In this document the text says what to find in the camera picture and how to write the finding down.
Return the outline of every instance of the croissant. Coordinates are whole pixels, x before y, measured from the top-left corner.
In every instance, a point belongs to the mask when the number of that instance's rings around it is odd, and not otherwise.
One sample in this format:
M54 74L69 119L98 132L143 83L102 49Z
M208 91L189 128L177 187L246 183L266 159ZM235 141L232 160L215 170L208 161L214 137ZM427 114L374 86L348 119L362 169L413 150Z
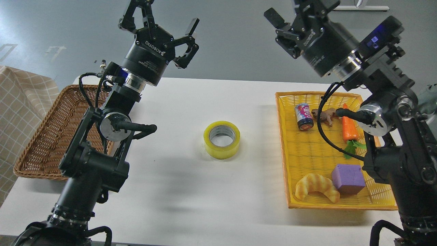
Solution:
M333 203L340 199L340 193L336 190L332 181L317 173L305 175L296 184L295 196L299 200L304 200L308 192L319 191L323 193Z

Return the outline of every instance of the orange carrot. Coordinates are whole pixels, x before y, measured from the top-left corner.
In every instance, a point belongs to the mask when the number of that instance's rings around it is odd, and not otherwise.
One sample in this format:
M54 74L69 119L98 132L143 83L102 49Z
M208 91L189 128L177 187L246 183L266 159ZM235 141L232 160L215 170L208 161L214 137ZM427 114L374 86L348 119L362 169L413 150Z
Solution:
M346 103L343 104L343 108L347 109ZM343 123L343 140L344 142L347 142L348 140L358 140L358 131L355 127L354 120L343 116L342 117L342 123Z

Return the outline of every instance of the purple cube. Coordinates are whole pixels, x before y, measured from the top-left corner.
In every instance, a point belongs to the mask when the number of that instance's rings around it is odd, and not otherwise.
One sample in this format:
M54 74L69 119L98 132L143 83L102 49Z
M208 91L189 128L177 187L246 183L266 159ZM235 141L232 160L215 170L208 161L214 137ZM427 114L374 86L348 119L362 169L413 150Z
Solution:
M337 164L331 176L340 194L355 195L366 186L360 165Z

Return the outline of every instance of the plaid cloth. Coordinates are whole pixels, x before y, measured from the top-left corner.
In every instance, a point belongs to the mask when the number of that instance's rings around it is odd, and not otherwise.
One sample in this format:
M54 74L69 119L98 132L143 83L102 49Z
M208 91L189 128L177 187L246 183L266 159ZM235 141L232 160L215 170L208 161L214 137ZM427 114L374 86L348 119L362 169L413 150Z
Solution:
M58 94L51 78L0 66L0 207L17 179L15 162Z

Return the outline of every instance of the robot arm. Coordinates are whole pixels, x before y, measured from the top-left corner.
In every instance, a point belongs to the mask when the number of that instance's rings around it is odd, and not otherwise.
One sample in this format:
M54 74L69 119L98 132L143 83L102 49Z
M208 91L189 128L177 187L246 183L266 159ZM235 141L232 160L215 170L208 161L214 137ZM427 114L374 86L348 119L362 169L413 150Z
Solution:
M152 3L153 0L131 0L120 20L121 29L135 34L135 41L121 65L111 62L106 67L102 62L101 73L80 76L80 87L82 77L95 75L101 77L98 90L104 86L111 92L100 108L85 97L90 107L59 164L62 174L69 179L58 202L46 221L31 223L14 245L88 246L91 244L89 237L100 232L107 234L105 245L111 244L108 227L88 230L88 221L94 217L93 208L97 202L104 203L108 199L108 191L118 192L127 179L129 163L125 158L131 141L156 131L155 125L132 123L129 113L135 102L141 100L140 93L146 84L158 84L171 60L186 68L198 50L192 34L199 19L193 20L184 37L174 40L170 33L155 24ZM144 17L144 27L140 29L136 29L133 18L137 7L141 8ZM176 58L174 47L184 43L188 44L187 52ZM93 124L103 142L120 141L113 156L98 152L87 140Z
M264 16L276 28L276 42L293 58L304 57L321 77L334 73L347 91L364 85L372 92L357 113L339 109L337 115L347 114L365 131L368 151L363 170L376 182L392 186L405 232L396 243L436 244L437 141L427 116L419 111L411 90L414 81L394 63L405 54L396 46L402 24L390 16L358 42L327 16L339 3L295 0L293 24L273 8ZM396 146L390 135L394 129L401 135L402 146ZM385 146L376 147L374 136L382 136Z

